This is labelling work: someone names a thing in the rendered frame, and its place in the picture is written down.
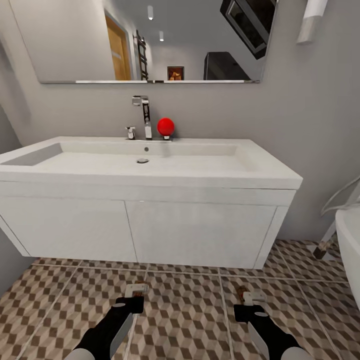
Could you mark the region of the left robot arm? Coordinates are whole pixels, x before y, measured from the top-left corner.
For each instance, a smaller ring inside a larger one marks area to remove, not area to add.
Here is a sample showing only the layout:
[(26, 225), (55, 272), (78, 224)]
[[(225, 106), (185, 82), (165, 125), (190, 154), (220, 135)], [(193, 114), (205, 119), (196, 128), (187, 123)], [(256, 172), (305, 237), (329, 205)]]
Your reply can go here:
[(125, 296), (116, 299), (105, 318), (85, 332), (81, 342), (64, 360), (111, 360), (131, 328), (133, 314), (144, 311), (144, 296), (133, 293), (148, 291), (146, 283), (128, 284)]

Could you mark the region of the mousetrap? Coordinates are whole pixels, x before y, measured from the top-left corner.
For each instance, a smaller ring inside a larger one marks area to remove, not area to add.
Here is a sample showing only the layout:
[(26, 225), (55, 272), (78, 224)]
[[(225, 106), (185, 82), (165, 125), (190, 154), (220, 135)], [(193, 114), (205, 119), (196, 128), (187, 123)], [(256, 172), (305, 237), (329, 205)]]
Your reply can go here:
[(235, 287), (235, 290), (237, 292), (237, 295), (239, 297), (241, 305), (244, 305), (245, 300), (243, 298), (243, 293), (247, 292), (247, 289), (246, 289), (245, 285), (237, 286), (237, 287)]
[[(142, 280), (136, 280), (134, 283), (135, 283), (135, 284), (145, 284), (146, 282), (145, 282), (145, 281), (142, 281)], [(143, 292), (134, 292), (134, 293), (133, 293), (133, 296), (134, 296), (134, 297), (141, 297), (142, 294), (143, 294)]]

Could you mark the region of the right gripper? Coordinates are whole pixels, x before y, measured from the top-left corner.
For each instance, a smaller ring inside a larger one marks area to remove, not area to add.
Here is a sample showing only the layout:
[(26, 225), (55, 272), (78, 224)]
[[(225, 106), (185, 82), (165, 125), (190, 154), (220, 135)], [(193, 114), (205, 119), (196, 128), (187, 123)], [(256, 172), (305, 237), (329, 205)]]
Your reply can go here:
[(246, 316), (247, 316), (248, 312), (251, 310), (264, 312), (264, 309), (262, 308), (261, 305), (248, 306), (248, 305), (244, 305), (244, 304), (234, 304), (233, 307), (234, 307), (235, 320), (237, 322), (246, 322), (247, 323)]

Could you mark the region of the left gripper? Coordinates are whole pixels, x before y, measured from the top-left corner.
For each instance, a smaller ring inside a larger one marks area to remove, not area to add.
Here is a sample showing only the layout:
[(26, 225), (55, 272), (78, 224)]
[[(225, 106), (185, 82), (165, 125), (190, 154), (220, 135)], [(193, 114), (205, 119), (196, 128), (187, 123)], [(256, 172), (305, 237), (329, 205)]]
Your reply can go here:
[(118, 297), (115, 303), (129, 302), (132, 305), (133, 314), (142, 314), (144, 311), (144, 296), (134, 296), (132, 298)]

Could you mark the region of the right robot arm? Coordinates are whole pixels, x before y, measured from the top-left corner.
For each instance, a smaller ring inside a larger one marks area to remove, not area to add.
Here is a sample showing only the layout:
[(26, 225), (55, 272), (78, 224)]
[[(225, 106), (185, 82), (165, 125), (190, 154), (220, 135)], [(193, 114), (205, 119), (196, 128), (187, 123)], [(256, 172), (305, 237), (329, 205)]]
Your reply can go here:
[(244, 304), (234, 304), (235, 320), (246, 322), (251, 339), (266, 360), (316, 360), (306, 352), (291, 334), (286, 334), (274, 324), (261, 305), (253, 301), (265, 301), (263, 292), (243, 292)]

